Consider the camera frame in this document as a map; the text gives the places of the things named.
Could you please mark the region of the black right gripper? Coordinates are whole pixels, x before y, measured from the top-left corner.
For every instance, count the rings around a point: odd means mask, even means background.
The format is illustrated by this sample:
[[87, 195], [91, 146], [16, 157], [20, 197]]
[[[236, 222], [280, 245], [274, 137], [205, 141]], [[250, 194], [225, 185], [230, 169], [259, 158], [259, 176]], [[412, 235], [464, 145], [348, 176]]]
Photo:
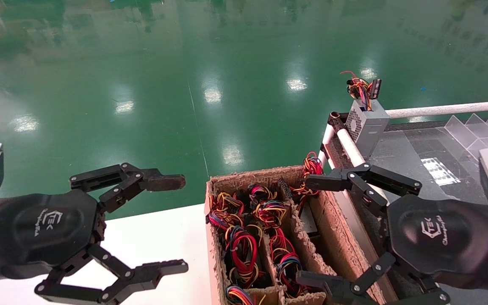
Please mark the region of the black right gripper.
[[[457, 200], [398, 199], [388, 206], [373, 187], [398, 196], [419, 195], [422, 184], [371, 164], [333, 169], [329, 175], [308, 175], [308, 189], [360, 193], [374, 216], [387, 212], [391, 251], [417, 277], [430, 276], [444, 284], [478, 284], [488, 269], [488, 206]], [[329, 301], [341, 305], [377, 305], [367, 291], [397, 258], [385, 252], [357, 280], [298, 271], [300, 285], [319, 288]], [[449, 294], [430, 279], [418, 280], [423, 294], [391, 305], [449, 305]]]

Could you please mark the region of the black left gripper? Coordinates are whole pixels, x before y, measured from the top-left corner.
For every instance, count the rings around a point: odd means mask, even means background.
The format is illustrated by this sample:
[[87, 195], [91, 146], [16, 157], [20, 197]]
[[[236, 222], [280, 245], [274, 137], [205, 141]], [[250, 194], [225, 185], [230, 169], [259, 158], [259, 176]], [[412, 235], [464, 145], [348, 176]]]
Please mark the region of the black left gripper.
[[[34, 290], [49, 302], [120, 305], [134, 293], [156, 289], [164, 276], [188, 271], [182, 259], [131, 269], [100, 245], [90, 245], [103, 240], [105, 228], [97, 201], [81, 190], [0, 199], [0, 274], [21, 280], [49, 273]], [[113, 284], [105, 289], [62, 284], [92, 259], [116, 276]]]

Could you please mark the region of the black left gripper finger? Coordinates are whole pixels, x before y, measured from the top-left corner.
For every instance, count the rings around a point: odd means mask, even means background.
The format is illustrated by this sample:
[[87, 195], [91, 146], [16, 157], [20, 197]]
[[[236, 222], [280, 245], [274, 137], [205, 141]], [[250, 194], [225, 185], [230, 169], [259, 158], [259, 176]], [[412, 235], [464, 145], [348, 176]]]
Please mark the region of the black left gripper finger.
[[186, 185], [184, 175], [163, 175], [157, 168], [140, 169], [129, 163], [83, 172], [72, 176], [69, 182], [71, 189], [86, 193], [108, 188], [97, 203], [101, 213], [118, 210], [142, 191], [172, 191]]

